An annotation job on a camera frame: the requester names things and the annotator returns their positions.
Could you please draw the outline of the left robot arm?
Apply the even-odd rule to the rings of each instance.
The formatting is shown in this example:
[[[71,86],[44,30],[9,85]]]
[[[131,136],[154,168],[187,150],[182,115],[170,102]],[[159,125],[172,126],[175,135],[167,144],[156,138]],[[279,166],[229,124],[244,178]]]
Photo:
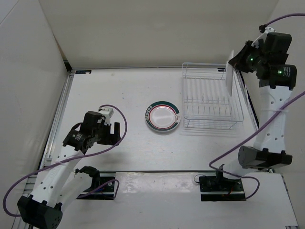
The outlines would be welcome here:
[[[20,217],[25,223],[38,229],[55,229],[62,220],[64,210],[74,200],[85,198],[117,181],[112,179],[102,183],[100,172],[94,167],[75,167],[94,144],[119,144],[120,124],[116,122],[111,133],[112,115],[110,107],[99,108],[97,112],[88,111],[83,121],[71,128],[57,160],[44,179],[28,197],[22,196],[18,200]]]

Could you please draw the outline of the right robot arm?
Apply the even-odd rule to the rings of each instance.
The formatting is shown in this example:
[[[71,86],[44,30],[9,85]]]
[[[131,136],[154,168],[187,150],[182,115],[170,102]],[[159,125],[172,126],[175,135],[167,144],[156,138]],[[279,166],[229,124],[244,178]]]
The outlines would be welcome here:
[[[238,158],[223,166],[229,174],[214,178],[218,190],[230,187],[235,175],[242,177],[256,169],[278,168],[292,163],[293,157],[286,153],[285,148],[286,114],[283,109],[290,99],[297,76],[296,67],[285,63],[291,41],[290,34],[267,31],[255,41],[247,41],[228,62],[236,70],[255,73],[259,79],[259,124],[263,129],[253,146],[241,146]]]

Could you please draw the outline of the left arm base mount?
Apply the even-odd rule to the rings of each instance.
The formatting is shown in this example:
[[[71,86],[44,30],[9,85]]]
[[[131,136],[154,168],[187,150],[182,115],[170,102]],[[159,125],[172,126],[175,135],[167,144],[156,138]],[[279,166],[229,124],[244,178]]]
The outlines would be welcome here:
[[[77,197],[78,200],[114,200],[118,192],[115,172],[100,172],[99,183],[95,184]]]

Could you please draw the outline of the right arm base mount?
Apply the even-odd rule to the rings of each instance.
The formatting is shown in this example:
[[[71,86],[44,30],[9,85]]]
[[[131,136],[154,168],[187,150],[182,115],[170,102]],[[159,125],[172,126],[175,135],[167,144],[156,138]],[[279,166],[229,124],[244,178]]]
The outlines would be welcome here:
[[[228,179],[223,173],[216,172],[214,176],[195,175],[193,181],[200,187],[202,202],[245,201],[240,179]]]

